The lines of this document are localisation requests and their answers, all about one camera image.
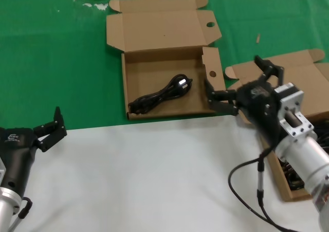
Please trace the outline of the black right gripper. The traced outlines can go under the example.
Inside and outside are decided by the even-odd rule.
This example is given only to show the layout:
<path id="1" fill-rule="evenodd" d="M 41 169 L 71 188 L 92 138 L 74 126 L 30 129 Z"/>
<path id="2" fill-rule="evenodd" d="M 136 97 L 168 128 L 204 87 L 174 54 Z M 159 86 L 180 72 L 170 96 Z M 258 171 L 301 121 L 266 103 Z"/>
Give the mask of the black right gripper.
<path id="1" fill-rule="evenodd" d="M 240 109 L 267 143 L 271 147 L 275 147 L 280 135 L 279 107 L 276 96 L 273 94 L 274 89 L 267 80 L 271 76 L 275 76 L 278 79 L 277 86 L 283 85 L 284 68 L 273 64 L 270 60 L 262 59 L 258 55 L 254 57 L 254 63 L 263 73 L 258 81 L 248 82 L 239 87 L 237 91 L 216 91 L 205 79 L 208 105 L 211 110 L 227 115 L 237 115 Z"/>

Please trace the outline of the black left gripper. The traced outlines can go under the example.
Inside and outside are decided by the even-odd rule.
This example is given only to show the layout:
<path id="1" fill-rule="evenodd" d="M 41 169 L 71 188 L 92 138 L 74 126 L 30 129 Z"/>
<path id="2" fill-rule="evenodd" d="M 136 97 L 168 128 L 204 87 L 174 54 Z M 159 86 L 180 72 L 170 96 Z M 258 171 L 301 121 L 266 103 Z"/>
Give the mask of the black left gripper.
<path id="1" fill-rule="evenodd" d="M 36 150 L 48 151 L 67 136 L 60 107 L 54 112 L 53 121 L 29 128 L 1 128 L 1 160 L 6 172 L 1 187 L 17 194 L 24 194 Z"/>

